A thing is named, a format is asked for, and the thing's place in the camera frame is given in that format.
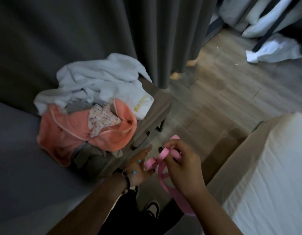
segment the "person's right hand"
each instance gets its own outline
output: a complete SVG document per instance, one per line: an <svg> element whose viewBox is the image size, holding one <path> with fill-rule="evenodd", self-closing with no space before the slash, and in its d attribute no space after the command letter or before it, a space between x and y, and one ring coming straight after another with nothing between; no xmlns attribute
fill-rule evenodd
<svg viewBox="0 0 302 235"><path fill-rule="evenodd" d="M164 158L174 186L183 193L186 198L196 195L205 189L201 160L199 156L192 151L190 146L180 139L175 139L167 142L164 147L174 147L174 149L180 150L182 153L180 163L175 162L170 154Z"/></svg>

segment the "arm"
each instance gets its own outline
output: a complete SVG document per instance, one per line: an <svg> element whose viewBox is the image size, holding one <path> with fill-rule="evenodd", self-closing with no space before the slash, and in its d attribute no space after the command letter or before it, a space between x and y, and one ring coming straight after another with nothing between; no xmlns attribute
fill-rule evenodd
<svg viewBox="0 0 302 235"><path fill-rule="evenodd" d="M191 148L180 139L167 142L182 153L181 163L167 155L164 159L175 187L184 194L199 219L206 235L242 235L239 228L207 190L201 170L201 161Z"/></svg>
<svg viewBox="0 0 302 235"><path fill-rule="evenodd" d="M145 157L152 147L133 156L124 166L131 186L137 186L151 176L153 171L144 171ZM84 201L63 218L48 235L97 235L118 196L127 183L120 173L103 181Z"/></svg>

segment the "clothing pile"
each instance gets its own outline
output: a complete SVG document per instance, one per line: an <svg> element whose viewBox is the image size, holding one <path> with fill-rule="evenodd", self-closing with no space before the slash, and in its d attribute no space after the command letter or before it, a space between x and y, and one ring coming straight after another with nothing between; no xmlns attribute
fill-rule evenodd
<svg viewBox="0 0 302 235"><path fill-rule="evenodd" d="M59 87L34 99L42 116L39 145L65 167L74 161L81 168L91 156L104 157L107 151L122 156L137 120L154 101L139 74L152 82L138 60L115 53L62 67L56 75Z"/></svg>

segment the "hand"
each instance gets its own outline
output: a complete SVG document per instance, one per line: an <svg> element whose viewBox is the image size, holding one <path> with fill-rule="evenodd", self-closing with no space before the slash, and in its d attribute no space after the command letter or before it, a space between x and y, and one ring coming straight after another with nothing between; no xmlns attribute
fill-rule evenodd
<svg viewBox="0 0 302 235"><path fill-rule="evenodd" d="M174 186L183 193L186 198L202 192L206 187L199 156L192 151L189 145L180 139L171 140L167 142L164 147L174 147L174 149L180 150L182 153L180 163L175 162L170 154L164 158Z"/></svg>
<svg viewBox="0 0 302 235"><path fill-rule="evenodd" d="M144 170L144 161L152 146L140 151L138 154L133 156L128 162L125 163L122 169L127 173L130 186L137 186L144 182L147 178L154 174L154 170Z"/></svg>

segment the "person's left hand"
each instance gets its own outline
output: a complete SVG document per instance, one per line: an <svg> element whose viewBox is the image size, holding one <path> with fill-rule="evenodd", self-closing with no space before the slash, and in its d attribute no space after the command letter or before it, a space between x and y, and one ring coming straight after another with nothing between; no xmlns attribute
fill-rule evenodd
<svg viewBox="0 0 302 235"><path fill-rule="evenodd" d="M154 170L144 170L144 161L149 151L152 149L152 145L146 149L140 151L138 154L133 156L128 162L122 166L130 180L130 186L137 186L144 182L147 178L154 174Z"/></svg>

